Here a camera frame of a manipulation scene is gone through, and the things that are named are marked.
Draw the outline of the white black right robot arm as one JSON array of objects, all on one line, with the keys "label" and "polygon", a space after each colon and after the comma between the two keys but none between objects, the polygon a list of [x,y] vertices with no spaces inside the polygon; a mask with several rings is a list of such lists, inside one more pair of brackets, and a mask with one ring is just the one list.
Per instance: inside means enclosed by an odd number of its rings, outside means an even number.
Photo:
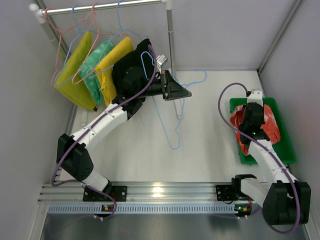
[{"label": "white black right robot arm", "polygon": [[240,190],[258,203],[269,225],[306,224],[311,187],[307,182],[298,181],[286,169],[261,127],[264,122],[263,102],[247,102],[238,133],[241,143],[261,167],[267,184],[247,177],[240,181]]}]

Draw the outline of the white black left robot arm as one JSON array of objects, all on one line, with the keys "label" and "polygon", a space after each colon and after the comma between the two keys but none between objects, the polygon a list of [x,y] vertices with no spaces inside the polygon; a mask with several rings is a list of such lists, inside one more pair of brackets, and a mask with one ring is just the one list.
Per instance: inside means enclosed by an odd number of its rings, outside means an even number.
[{"label": "white black left robot arm", "polygon": [[72,182],[80,182],[90,189],[95,201],[107,199],[112,190],[111,181],[94,169],[90,156],[100,141],[135,115],[146,97],[161,95],[165,101],[172,101],[192,96],[168,70],[160,74],[153,72],[151,77],[147,77],[140,67],[130,67],[124,73],[122,92],[107,108],[77,132],[63,134],[58,139],[57,167],[72,176]]}]

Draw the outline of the black trousers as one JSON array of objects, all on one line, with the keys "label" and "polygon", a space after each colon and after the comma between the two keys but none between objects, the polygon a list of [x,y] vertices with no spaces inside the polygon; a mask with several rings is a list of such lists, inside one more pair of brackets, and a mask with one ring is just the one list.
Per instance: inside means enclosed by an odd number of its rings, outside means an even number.
[{"label": "black trousers", "polygon": [[121,104],[139,93],[149,82],[154,72],[153,57],[149,56],[148,38],[141,41],[135,50],[117,61],[112,70],[116,89],[113,104]]}]

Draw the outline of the red white patterned trousers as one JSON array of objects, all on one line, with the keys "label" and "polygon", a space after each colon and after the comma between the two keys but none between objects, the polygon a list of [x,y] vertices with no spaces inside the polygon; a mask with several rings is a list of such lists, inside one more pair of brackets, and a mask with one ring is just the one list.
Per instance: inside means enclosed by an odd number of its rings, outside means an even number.
[{"label": "red white patterned trousers", "polygon": [[[267,136],[269,137],[269,140],[274,145],[274,144],[281,141],[280,130],[277,125],[277,122],[276,122],[276,119],[275,119],[275,116],[272,112],[271,107],[267,104],[264,104],[263,107],[264,107],[264,124],[261,125],[261,129],[267,134]],[[233,110],[231,117],[229,118],[232,126],[234,128],[237,128],[238,130],[240,130],[240,125],[244,119],[244,117],[243,117],[244,111],[245,111],[244,104],[237,105],[235,107],[235,109]],[[248,156],[249,152],[248,152],[247,148],[245,147],[245,145],[241,142],[242,135],[240,133],[236,132],[235,136],[236,136],[236,140],[240,146],[241,152],[245,156]]]}]

